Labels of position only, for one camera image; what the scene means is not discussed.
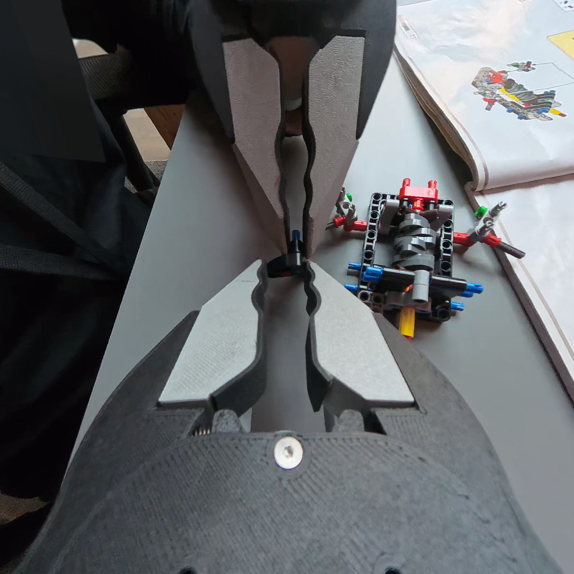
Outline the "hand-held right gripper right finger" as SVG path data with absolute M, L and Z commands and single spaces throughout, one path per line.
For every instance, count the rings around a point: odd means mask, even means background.
M 370 309 L 314 262 L 306 265 L 305 292 L 313 410 L 412 406 L 414 397 Z

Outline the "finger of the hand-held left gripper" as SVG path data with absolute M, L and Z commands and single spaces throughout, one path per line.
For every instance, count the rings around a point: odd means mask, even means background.
M 233 150 L 263 228 L 279 250 L 287 250 L 288 210 L 277 159 L 283 119 L 279 66 L 253 40 L 226 42 L 223 53 L 233 116 Z
M 362 37 L 335 36 L 309 65 L 303 118 L 308 151 L 303 219 L 307 257 L 319 246 L 358 145 L 363 52 Z

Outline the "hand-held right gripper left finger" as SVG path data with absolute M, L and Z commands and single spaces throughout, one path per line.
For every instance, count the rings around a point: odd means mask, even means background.
M 243 415 L 266 388 L 263 307 L 266 262 L 258 259 L 205 303 L 158 403 Z

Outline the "small black lego subassembly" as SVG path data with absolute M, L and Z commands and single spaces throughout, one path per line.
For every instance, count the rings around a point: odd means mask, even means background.
M 304 273 L 306 258 L 301 234 L 298 230 L 292 231 L 288 252 L 282 254 L 267 264 L 269 278 L 300 276 Z

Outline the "black lego frame assembly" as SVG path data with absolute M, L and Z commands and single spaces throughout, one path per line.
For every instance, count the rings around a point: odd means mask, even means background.
M 348 264 L 357 279 L 344 286 L 373 312 L 394 314 L 398 331 L 411 340 L 418 317 L 443 323 L 464 310 L 455 298 L 483 292 L 482 284 L 452 275 L 456 246 L 483 244 L 516 259 L 526 255 L 494 233 L 506 207 L 503 201 L 480 207 L 470 231 L 457 233 L 454 203 L 439 197 L 437 182 L 417 187 L 405 178 L 398 194 L 371 196 L 366 220 L 358 219 L 352 196 L 342 187 L 326 230 L 363 233 L 361 258 Z

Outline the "person's left forearm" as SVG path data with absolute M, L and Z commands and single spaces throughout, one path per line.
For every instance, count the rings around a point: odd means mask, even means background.
M 108 53 L 118 47 L 160 85 L 207 95 L 192 41 L 193 11 L 203 1 L 61 1 L 70 34 Z

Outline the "wooden table leg with bolts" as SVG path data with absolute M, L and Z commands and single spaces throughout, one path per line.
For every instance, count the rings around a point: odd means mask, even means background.
M 185 104 L 144 108 L 169 149 L 173 147 L 184 110 Z

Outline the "black office chair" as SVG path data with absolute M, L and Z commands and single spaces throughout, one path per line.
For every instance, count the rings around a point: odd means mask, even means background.
M 144 163 L 124 115 L 129 110 L 185 104 L 188 90 L 172 82 L 160 85 L 133 63 L 126 51 L 79 59 L 91 97 L 102 112 L 126 161 L 127 179 L 135 194 L 152 206 L 160 180 Z

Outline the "white instruction booklet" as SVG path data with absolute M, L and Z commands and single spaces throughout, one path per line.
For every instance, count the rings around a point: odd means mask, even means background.
M 396 54 L 472 205 L 509 205 L 499 261 L 573 397 L 573 1 L 399 5 Z

